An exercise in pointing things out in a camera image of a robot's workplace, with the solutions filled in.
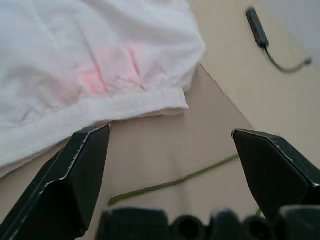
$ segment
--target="white fabric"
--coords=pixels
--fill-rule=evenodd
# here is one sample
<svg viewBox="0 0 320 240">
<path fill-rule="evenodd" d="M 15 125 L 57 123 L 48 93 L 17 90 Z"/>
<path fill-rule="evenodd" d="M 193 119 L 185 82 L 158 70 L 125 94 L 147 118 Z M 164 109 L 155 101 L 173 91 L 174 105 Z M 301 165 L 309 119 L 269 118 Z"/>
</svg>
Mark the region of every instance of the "white fabric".
<svg viewBox="0 0 320 240">
<path fill-rule="evenodd" d="M 205 47 L 183 0 L 1 0 L 0 22 L 0 169 L 100 121 L 188 109 Z"/>
</svg>

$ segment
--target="white wall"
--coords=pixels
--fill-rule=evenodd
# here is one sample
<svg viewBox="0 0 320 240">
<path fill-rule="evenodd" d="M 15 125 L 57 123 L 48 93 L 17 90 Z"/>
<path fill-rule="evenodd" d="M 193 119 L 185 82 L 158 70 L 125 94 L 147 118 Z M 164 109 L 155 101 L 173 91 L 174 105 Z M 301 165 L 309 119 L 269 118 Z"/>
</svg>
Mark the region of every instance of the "white wall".
<svg viewBox="0 0 320 240">
<path fill-rule="evenodd" d="M 261 0 L 320 67 L 320 0 Z"/>
</svg>

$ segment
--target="red stain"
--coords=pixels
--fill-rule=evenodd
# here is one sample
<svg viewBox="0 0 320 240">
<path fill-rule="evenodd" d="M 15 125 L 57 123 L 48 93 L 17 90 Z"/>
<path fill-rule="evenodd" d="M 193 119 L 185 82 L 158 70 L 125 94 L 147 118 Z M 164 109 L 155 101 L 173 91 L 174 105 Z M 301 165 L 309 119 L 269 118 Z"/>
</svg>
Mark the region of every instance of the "red stain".
<svg viewBox="0 0 320 240">
<path fill-rule="evenodd" d="M 137 58 L 144 57 L 145 47 L 129 42 L 123 47 L 101 49 L 95 56 L 94 67 L 85 65 L 78 70 L 79 81 L 94 94 L 105 96 L 109 91 L 107 81 L 116 89 L 144 89 Z"/>
</svg>

